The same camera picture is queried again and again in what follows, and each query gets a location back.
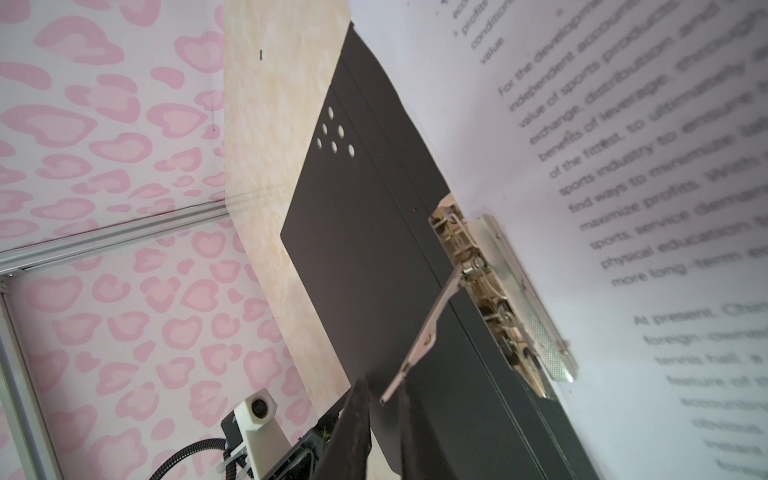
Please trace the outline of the printed paper sheet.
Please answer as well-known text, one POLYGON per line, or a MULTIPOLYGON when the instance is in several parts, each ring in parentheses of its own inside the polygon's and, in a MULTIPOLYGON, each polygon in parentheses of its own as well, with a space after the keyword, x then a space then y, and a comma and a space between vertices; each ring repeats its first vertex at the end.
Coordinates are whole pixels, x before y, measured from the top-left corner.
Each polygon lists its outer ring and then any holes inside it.
POLYGON ((576 364, 606 479, 767 475, 767 5, 353 1, 576 364))

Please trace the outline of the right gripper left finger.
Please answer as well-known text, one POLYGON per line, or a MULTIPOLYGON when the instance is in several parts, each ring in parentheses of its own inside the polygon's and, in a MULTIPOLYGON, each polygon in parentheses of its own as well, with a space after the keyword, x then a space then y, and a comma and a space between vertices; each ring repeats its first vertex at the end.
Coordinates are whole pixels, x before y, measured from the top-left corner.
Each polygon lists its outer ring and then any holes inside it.
POLYGON ((358 379, 345 395, 343 408, 313 479, 367 478, 371 451, 369 386, 358 379))

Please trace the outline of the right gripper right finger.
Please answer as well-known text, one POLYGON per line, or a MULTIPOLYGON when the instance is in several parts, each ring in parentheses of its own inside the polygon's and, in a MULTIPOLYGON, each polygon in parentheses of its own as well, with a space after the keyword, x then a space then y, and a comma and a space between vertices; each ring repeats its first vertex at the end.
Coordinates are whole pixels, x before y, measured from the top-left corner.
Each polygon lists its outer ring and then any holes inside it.
POLYGON ((398 393, 401 477, 405 480, 456 480, 419 400, 405 383, 398 393))

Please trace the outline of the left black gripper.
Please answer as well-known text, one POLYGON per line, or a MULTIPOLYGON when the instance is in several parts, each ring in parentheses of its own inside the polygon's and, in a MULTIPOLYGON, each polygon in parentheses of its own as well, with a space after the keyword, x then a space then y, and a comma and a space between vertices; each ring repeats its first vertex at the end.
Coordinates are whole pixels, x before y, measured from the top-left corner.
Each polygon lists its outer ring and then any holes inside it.
POLYGON ((267 480, 309 480, 319 467, 350 391, 345 392, 283 458, 264 476, 267 480))

